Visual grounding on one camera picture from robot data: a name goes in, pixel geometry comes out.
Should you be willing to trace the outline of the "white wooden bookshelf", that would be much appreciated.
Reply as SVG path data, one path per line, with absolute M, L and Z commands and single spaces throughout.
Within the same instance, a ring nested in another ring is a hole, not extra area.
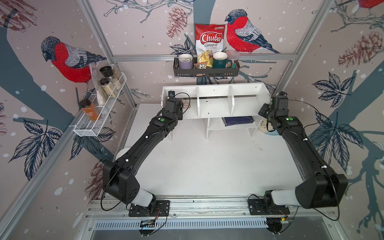
M 169 91 L 174 91 L 177 98 L 187 100 L 189 107 L 183 119 L 202 120 L 206 139 L 210 131 L 233 129 L 246 129 L 253 137 L 263 120 L 259 111 L 271 100 L 264 83 L 167 86 L 162 91 L 162 107 L 168 100 Z M 223 118 L 227 117 L 252 117 L 254 122 L 226 127 Z

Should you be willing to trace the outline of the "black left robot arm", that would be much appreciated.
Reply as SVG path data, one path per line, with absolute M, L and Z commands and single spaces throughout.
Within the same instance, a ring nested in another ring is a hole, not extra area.
M 102 196 L 109 194 L 126 205 L 151 206 L 156 196 L 140 186 L 136 174 L 151 151 L 174 130 L 182 118 L 182 100 L 169 98 L 136 143 L 115 162 L 104 164 Z

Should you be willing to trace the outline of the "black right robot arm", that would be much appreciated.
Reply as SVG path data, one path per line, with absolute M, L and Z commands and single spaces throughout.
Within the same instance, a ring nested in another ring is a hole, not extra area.
M 285 140 L 303 182 L 291 190 L 272 190 L 266 196 L 278 206 L 337 207 L 348 180 L 336 174 L 321 157 L 299 119 L 289 115 L 288 104 L 287 94 L 280 92 L 262 106 L 259 115 Z

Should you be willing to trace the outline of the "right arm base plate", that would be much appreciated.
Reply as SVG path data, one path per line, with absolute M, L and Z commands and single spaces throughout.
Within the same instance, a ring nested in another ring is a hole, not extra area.
M 291 212 L 287 206 L 279 206 L 275 204 L 266 204 L 263 199 L 248 199 L 248 207 L 250 215 L 290 215 Z

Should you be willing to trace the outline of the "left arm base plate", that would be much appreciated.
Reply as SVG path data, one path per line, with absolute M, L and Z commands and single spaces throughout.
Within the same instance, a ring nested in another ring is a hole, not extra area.
M 169 200 L 154 201 L 148 207 L 131 204 L 128 208 L 129 217 L 168 217 L 170 210 Z

